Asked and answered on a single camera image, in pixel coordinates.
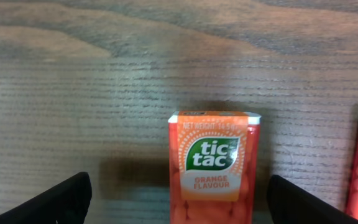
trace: wooden surface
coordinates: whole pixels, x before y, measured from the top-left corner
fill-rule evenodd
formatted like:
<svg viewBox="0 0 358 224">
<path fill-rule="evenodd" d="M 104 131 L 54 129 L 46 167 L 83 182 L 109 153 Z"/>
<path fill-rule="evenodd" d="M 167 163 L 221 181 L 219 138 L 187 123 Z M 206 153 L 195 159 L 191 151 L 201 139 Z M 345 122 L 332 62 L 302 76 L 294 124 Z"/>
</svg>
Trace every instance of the wooden surface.
<svg viewBox="0 0 358 224">
<path fill-rule="evenodd" d="M 263 116 L 256 223 L 271 174 L 343 209 L 358 1 L 0 1 L 0 213 L 87 171 L 86 223 L 168 223 L 183 109 Z"/>
</svg>

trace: product label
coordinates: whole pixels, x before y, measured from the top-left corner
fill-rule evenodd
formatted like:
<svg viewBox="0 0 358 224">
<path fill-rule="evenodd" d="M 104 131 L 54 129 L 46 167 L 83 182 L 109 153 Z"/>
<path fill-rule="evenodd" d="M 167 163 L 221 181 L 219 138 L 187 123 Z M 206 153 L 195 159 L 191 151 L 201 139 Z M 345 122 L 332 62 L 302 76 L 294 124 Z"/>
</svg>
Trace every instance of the product label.
<svg viewBox="0 0 358 224">
<path fill-rule="evenodd" d="M 184 111 L 178 115 L 183 199 L 238 199 L 247 125 L 248 117 L 244 113 Z"/>
</svg>

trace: tabletop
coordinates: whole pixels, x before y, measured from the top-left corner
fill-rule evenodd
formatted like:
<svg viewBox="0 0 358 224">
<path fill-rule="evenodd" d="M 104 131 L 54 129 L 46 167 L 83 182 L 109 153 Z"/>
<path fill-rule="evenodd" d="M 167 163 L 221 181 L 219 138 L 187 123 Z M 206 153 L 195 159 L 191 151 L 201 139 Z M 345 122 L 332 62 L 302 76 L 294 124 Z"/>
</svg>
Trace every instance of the tabletop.
<svg viewBox="0 0 358 224">
<path fill-rule="evenodd" d="M 343 210 L 358 0 L 0 0 L 0 213 L 87 171 L 86 223 L 168 223 L 175 110 L 262 115 L 255 223 L 272 174 Z"/>
</svg>

